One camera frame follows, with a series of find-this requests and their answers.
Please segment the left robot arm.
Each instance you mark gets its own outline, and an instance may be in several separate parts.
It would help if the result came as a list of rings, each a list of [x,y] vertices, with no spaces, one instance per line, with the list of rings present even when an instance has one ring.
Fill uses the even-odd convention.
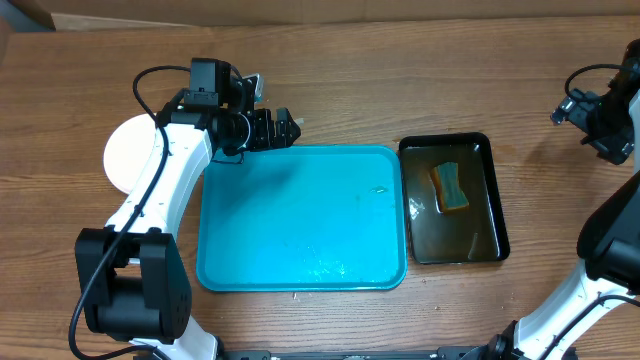
[[[196,181],[217,151],[227,156],[288,148],[301,129],[286,108],[231,111],[167,107],[155,114],[154,148],[125,202],[75,243],[81,295],[68,331],[72,354],[81,318],[123,342],[106,358],[216,359],[219,339],[191,314],[192,289],[176,244]]]

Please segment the green yellow sponge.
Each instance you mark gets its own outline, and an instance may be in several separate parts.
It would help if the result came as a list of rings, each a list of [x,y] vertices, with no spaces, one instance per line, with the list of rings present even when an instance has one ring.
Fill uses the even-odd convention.
[[[451,213],[469,207],[469,200],[460,186],[458,164],[441,163],[430,170],[438,210]]]

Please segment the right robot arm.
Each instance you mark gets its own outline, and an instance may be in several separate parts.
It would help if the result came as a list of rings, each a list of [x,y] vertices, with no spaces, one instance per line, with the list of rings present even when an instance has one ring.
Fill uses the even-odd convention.
[[[603,95],[566,83],[552,112],[556,124],[584,132],[582,143],[614,165],[639,159],[639,43],[630,42]],[[639,174],[632,176],[586,221],[575,268],[529,315],[516,320],[467,359],[573,359],[573,343],[608,312],[639,300]]]

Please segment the white plate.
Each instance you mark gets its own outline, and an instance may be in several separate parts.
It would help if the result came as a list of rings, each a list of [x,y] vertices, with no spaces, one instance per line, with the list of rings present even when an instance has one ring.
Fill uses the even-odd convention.
[[[148,114],[123,122],[109,137],[103,152],[103,168],[119,191],[134,188],[155,143],[155,123]]]

